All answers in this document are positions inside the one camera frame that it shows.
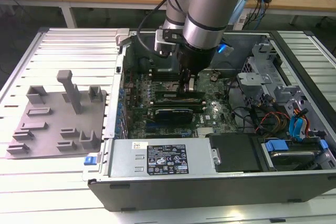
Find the black cable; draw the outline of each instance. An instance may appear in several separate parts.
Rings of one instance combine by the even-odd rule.
[[[178,9],[172,4],[172,2],[170,0],[168,0],[168,3],[172,6],[172,8],[179,12],[179,13],[182,13],[185,17],[187,16],[187,14],[183,11],[182,7],[180,6],[179,2],[177,0],[174,0]]]
[[[241,130],[241,132],[242,133],[244,133],[244,130],[245,130],[245,128],[246,128],[246,121],[245,121],[245,119],[246,119],[246,117],[251,117],[250,115],[246,115],[246,116],[244,116],[244,119],[243,119],[243,128],[241,128],[242,130]]]
[[[254,22],[254,21],[257,21],[258,19],[260,19],[260,22],[261,22],[262,19],[263,19],[263,18],[265,17],[265,15],[266,15],[266,11],[267,11],[268,7],[269,7],[269,3],[267,3],[267,6],[266,6],[266,4],[265,4],[265,10],[263,11],[263,13],[260,14],[260,15],[261,15],[261,18],[258,17],[258,14],[259,14],[259,12],[260,12],[260,8],[259,8],[259,11],[258,11],[258,13],[256,14],[256,17],[255,17],[254,19],[249,20],[244,26],[246,26],[246,25],[248,25],[248,24],[251,24],[251,23]]]
[[[234,108],[234,109],[232,110],[232,113],[234,113],[237,117],[243,119],[244,121],[248,122],[249,124],[251,124],[251,125],[255,125],[253,121],[248,120],[248,119],[244,118],[244,116],[238,114],[238,113],[235,111],[235,109],[237,109],[237,108]],[[260,130],[264,130],[265,132],[268,132],[268,133],[272,133],[272,134],[273,134],[273,131],[264,128],[261,124],[259,124],[259,125],[257,125],[257,126],[259,127]]]
[[[262,5],[261,0],[257,0],[257,5],[256,5],[254,11],[252,12],[252,14],[250,14],[250,16],[248,17],[247,22],[246,22],[246,23],[244,24],[244,26],[243,26],[243,29],[244,29],[246,26],[248,26],[252,21],[255,21],[255,20],[257,19],[258,14],[259,14],[260,9],[261,9],[261,5]]]
[[[30,15],[29,14],[29,12],[27,12],[25,9],[24,9],[24,7],[22,6],[22,5],[20,5],[19,4],[19,2],[18,1],[16,1],[16,0],[13,0],[21,9],[22,9],[22,11],[24,11],[32,20],[35,20],[33,17],[32,17],[32,15]]]
[[[238,84],[238,87],[239,87],[241,93],[244,94],[243,90],[242,90],[241,87],[240,87],[239,81],[237,81],[237,84]]]
[[[140,23],[140,25],[139,25],[139,27],[138,27],[138,31],[136,32],[136,36],[137,36],[137,38],[138,38],[138,40],[139,40],[139,43],[140,43],[140,44],[141,44],[141,45],[142,45],[148,52],[151,52],[152,54],[154,54],[154,55],[156,55],[156,56],[158,56],[158,57],[160,57],[160,58],[164,58],[164,59],[166,59],[168,56],[161,55],[160,53],[158,53],[158,52],[156,52],[156,51],[150,49],[150,48],[149,48],[149,47],[142,41],[140,34],[141,34],[142,27],[143,27],[144,23],[147,21],[147,19],[148,19],[150,16],[152,16],[153,13],[157,12],[157,11],[161,8],[161,6],[163,6],[163,4],[164,4],[166,1],[167,1],[167,0],[163,0],[163,1],[161,1],[161,2],[157,5],[156,8],[154,8],[153,10],[151,10],[151,12],[148,13],[147,16],[145,16],[145,18],[141,21],[141,23]]]

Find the wire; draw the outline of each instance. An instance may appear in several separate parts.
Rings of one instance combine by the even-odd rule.
[[[32,20],[35,20],[33,17],[32,17],[32,15],[30,15],[30,13],[29,12],[27,12],[25,9],[24,9],[24,7],[22,6],[22,5],[20,5],[19,4],[19,2],[18,1],[16,1],[16,0],[13,0],[17,5],[18,5],[18,7],[20,7],[21,9],[22,9],[22,11],[24,11]]]
[[[250,115],[246,115],[246,116],[244,116],[244,119],[243,119],[243,127],[241,128],[242,130],[241,130],[241,132],[242,133],[244,133],[244,130],[245,130],[245,128],[246,128],[246,121],[245,121],[245,119],[246,119],[246,117],[251,117]]]
[[[301,111],[299,109],[294,109],[294,114],[298,115]],[[308,131],[310,128],[310,121],[309,119],[304,115],[301,117],[306,122],[306,128],[304,128],[304,134],[306,137],[308,137]]]
[[[179,4],[179,2],[177,0],[175,0],[175,3],[177,5],[178,9],[172,4],[172,2],[170,0],[168,0],[168,3],[172,6],[172,8],[175,11],[177,11],[179,13],[182,13],[185,17],[187,16],[187,14],[183,11],[183,9],[181,8],[181,6],[180,6],[180,4]]]
[[[277,126],[271,131],[271,133],[276,133],[276,132],[277,132],[277,128],[280,126],[280,118],[279,118],[274,112],[269,112],[269,113],[267,113],[267,114],[264,116],[264,118],[261,120],[260,125],[262,125],[263,122],[264,122],[264,120],[265,120],[267,117],[269,117],[270,115],[273,115],[273,116],[277,119],[278,124],[277,124]]]
[[[161,8],[161,6],[162,6],[166,1],[167,1],[167,0],[163,0],[163,1],[161,1],[161,2],[157,5],[156,8],[154,8],[153,10],[151,10],[151,12],[148,13],[147,16],[145,16],[145,18],[141,21],[141,23],[140,23],[140,25],[139,25],[139,27],[138,27],[138,31],[136,32],[136,37],[138,38],[139,43],[140,43],[140,44],[141,44],[141,45],[142,45],[148,52],[151,52],[152,54],[154,54],[154,55],[156,55],[156,56],[158,56],[158,57],[160,57],[160,58],[163,58],[163,59],[166,59],[168,56],[161,55],[160,53],[158,53],[158,52],[156,52],[156,51],[150,49],[150,48],[149,48],[149,47],[142,41],[140,34],[141,34],[141,30],[142,30],[142,27],[143,27],[144,23],[148,20],[148,18],[149,18],[150,16],[152,16],[155,12],[157,12],[157,11]]]
[[[238,114],[238,113],[235,111],[236,109],[244,109],[244,110],[250,111],[250,108],[248,108],[248,107],[243,107],[243,106],[239,106],[239,107],[234,108],[234,109],[232,110],[232,113],[235,114],[237,117],[243,119],[243,121],[246,121],[246,122],[248,122],[248,123],[251,124],[251,125],[256,125],[256,123],[254,123],[252,120],[248,120],[248,119],[246,119],[246,116],[242,116],[242,115]],[[268,133],[272,133],[272,134],[273,134],[273,132],[272,132],[271,130],[264,128],[264,127],[261,125],[261,123],[258,124],[257,126],[258,126],[258,129],[262,129],[262,130],[264,130],[264,131],[266,131],[266,132],[268,132]]]
[[[252,14],[248,17],[247,22],[243,26],[243,29],[254,21],[257,21],[257,24],[256,24],[254,30],[257,29],[258,26],[260,25],[262,19],[264,18],[265,14],[266,14],[266,10],[268,9],[268,7],[269,7],[269,3],[267,3],[267,5],[266,5],[264,0],[257,0],[257,5],[256,5],[254,11],[252,12]]]

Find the robotic arm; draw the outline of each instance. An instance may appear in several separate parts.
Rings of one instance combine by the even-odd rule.
[[[210,65],[238,1],[190,0],[188,3],[182,0],[182,9],[187,9],[185,16],[183,13],[174,15],[172,7],[176,10],[176,6],[172,5],[176,4],[175,1],[168,4],[164,25],[168,29],[158,30],[156,41],[179,45],[174,48],[177,48],[177,58],[181,64],[181,87],[188,85],[193,76]]]

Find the metal work table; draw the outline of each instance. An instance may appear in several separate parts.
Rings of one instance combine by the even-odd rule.
[[[108,93],[108,113],[118,54],[115,41],[121,33],[122,29],[50,29],[40,32],[3,87],[0,92],[2,223],[45,223],[46,220],[50,223],[70,220],[76,223],[107,220],[111,223],[270,223],[270,219],[277,218],[290,223],[334,223],[336,190],[309,202],[295,204],[108,212],[82,181],[83,157],[4,159],[7,144],[28,101],[25,94],[29,86],[44,85],[47,92],[62,91],[62,85],[55,79],[59,69],[71,69],[79,90],[87,90],[92,84],[101,85]],[[304,34],[282,33],[285,35]]]

